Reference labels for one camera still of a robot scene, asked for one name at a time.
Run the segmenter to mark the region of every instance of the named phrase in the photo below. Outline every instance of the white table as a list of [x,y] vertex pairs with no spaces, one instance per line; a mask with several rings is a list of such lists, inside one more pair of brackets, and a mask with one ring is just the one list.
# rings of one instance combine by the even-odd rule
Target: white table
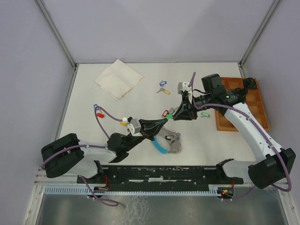
[[[132,116],[138,119],[157,120],[164,110],[177,107],[181,96],[177,85],[190,81],[196,72],[194,88],[203,90],[201,78],[218,73],[220,76],[240,77],[237,63],[129,63],[127,64],[145,78],[138,83],[128,97],[116,101],[94,82],[95,78],[110,64],[80,64],[60,137],[76,133],[85,141],[106,143],[94,116],[94,104],[105,108],[119,119]],[[165,86],[171,92],[166,95],[159,90],[159,82],[166,80]],[[144,140],[129,152],[129,156],[119,165],[215,165],[224,159],[254,161],[254,155],[238,132],[217,131],[215,114],[208,110],[211,118],[194,121],[169,120],[165,127],[181,133],[182,152],[161,154],[151,141]],[[127,134],[127,127],[106,116],[100,119],[107,133]]]

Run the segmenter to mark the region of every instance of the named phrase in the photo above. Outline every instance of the wooden tray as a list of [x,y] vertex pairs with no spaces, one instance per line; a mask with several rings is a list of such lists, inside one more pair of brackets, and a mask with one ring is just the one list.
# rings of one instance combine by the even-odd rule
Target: wooden tray
[[[243,80],[245,78],[233,78],[233,77],[221,77],[222,84],[225,86],[226,91],[235,88],[244,88]],[[246,95],[246,104],[249,107],[250,112],[254,115],[257,121],[261,124],[261,126],[269,131],[269,123],[266,115],[266,111],[263,106],[262,96],[259,90],[259,86],[257,80],[256,82],[256,90],[248,90],[248,94]],[[217,130],[219,131],[238,131],[235,126],[229,122],[222,114],[218,111],[215,111],[216,115],[216,124]]]

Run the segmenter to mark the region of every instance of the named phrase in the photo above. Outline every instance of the red clip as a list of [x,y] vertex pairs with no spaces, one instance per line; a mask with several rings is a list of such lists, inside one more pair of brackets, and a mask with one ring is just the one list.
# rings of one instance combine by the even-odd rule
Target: red clip
[[101,113],[97,113],[97,116],[100,117],[100,118],[105,117],[105,115],[103,115],[103,114],[101,114]]
[[161,116],[165,118],[168,114],[169,114],[169,111],[165,110],[164,113]]

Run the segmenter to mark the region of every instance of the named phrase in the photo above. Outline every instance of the gray wall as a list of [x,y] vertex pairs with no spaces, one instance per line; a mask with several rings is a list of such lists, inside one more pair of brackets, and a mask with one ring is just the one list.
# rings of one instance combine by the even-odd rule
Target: gray wall
[[0,224],[23,221],[72,68],[33,0],[0,1]]
[[300,209],[300,1],[284,0],[255,47],[249,76],[258,78],[270,133],[297,158],[292,193]]
[[82,62],[239,61],[273,0],[44,0]]

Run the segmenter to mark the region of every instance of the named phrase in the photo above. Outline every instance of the green object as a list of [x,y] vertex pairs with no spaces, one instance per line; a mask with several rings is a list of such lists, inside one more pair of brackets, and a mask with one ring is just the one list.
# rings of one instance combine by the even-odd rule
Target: green object
[[173,114],[172,113],[169,113],[167,116],[166,116],[166,119],[170,119],[170,118],[172,118],[172,116],[173,116]]
[[209,114],[208,112],[202,112],[201,115],[202,115],[203,117],[207,117],[207,118],[210,117],[210,114]]

